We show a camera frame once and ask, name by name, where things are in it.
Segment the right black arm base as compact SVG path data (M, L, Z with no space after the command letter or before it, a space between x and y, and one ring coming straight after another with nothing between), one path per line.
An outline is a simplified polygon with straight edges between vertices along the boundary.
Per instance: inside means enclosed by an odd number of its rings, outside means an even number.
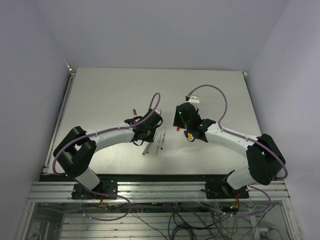
M234 172L232 170L227 175L223 176L222 179L218 180L217 177L220 175L214 175L215 178L206 181L204 188L200 191L204 192L207 199L248 199L249 192L248 187L243 186L240 189L234 190L228 183L227 178Z

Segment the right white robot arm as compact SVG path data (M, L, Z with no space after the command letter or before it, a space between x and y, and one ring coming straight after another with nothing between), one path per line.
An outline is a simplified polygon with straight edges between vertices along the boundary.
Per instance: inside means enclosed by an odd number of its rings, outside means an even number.
M187 136L191 135L190 142L200 140L218 144L247 159L246 167L232 170L220 181L220 192L226 198L233 197L239 189L254 183L267 186L285 169L286 161L270 135L252 136L233 132L219 122L202 119L190 102L176 107L173 125L184 129Z

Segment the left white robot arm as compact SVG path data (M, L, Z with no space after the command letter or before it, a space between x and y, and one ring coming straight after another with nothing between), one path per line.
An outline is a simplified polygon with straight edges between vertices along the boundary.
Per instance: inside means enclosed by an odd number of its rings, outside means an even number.
M157 128L163 123L160 109L149 109L144 116L126 119L117 127L88 134L80 126L74 127L65 136L53 152L53 172L58 163L64 174L84 186L85 194L96 199L102 193L102 182L89 167L95 153L123 143L152 143Z

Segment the red marker pen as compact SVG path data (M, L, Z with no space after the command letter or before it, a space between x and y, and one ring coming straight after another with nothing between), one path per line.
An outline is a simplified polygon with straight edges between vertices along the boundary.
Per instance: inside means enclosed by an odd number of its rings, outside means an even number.
M146 146L145 146L145 148L144 148L144 150L142 152L143 155L145 155L148 152L149 147L150 147L150 142L146 144Z

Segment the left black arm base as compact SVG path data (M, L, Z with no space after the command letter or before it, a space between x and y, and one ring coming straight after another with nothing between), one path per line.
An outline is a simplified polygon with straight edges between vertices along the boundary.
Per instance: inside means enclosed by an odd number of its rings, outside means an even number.
M100 182L93 190L88 190L82 184L74 185L71 199L72 200L115 200L117 198L118 185L111 182Z

